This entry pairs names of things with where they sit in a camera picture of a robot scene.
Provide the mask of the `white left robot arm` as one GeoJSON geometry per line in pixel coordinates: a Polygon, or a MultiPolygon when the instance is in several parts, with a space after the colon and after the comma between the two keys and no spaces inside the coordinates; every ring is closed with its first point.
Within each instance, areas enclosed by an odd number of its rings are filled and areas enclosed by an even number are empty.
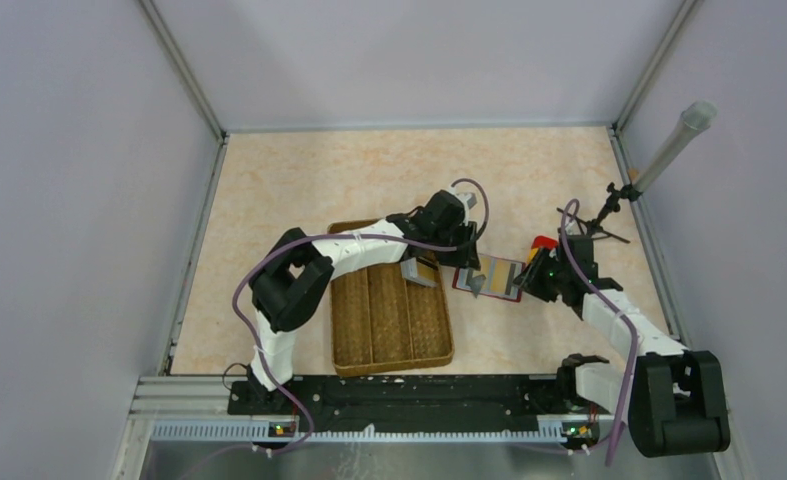
{"type": "Polygon", "coordinates": [[[241,318],[254,339],[252,401],[271,414],[286,407],[297,332],[316,313],[333,280],[424,253],[433,253],[443,266],[477,267],[477,243],[490,218],[485,214],[481,221],[472,219],[477,204],[489,204],[485,193],[459,193],[449,186],[424,205],[361,228],[319,235],[299,227],[285,231],[235,289],[252,295],[254,316],[241,318]]]}

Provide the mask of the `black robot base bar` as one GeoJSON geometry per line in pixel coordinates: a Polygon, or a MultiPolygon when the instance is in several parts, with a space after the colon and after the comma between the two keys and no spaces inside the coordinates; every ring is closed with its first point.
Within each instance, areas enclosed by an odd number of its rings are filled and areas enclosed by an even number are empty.
{"type": "Polygon", "coordinates": [[[548,416],[600,420],[610,408],[580,397],[554,375],[296,376],[268,391],[251,379],[230,385],[227,412],[276,420],[276,435],[522,433],[548,416]]]}

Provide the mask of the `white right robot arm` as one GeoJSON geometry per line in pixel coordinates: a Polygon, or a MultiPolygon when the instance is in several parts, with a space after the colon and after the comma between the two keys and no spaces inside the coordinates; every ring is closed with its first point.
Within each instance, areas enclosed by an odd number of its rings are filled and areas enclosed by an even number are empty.
{"type": "Polygon", "coordinates": [[[593,241],[536,237],[514,284],[545,302],[562,301],[619,353],[572,354],[557,371],[555,397],[569,412],[593,403],[627,427],[647,458],[715,453],[731,444],[722,368],[709,351],[689,349],[656,327],[611,278],[598,274],[593,241]]]}

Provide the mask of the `red leather card holder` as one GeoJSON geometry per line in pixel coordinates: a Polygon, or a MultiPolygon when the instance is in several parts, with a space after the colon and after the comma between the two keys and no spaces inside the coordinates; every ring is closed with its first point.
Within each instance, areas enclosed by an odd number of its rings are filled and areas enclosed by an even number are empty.
{"type": "MultiPolygon", "coordinates": [[[[524,269],[524,263],[521,261],[510,260],[510,259],[505,259],[505,258],[495,257],[485,254],[480,254],[479,257],[481,261],[481,269],[478,271],[476,270],[474,271],[484,273],[487,276],[487,281],[484,285],[481,294],[477,298],[488,297],[488,298],[494,298],[494,299],[499,299],[499,300],[513,302],[513,303],[519,303],[522,299],[522,292],[516,286],[514,280],[516,279],[517,276],[519,276],[522,273],[524,269]],[[490,278],[491,278],[492,262],[494,259],[504,259],[512,264],[510,274],[508,276],[507,291],[505,295],[495,295],[490,291],[490,278]]],[[[466,277],[469,270],[473,270],[473,269],[457,269],[455,271],[452,281],[452,287],[454,289],[471,293],[469,291],[469,288],[465,284],[466,277]]]]}

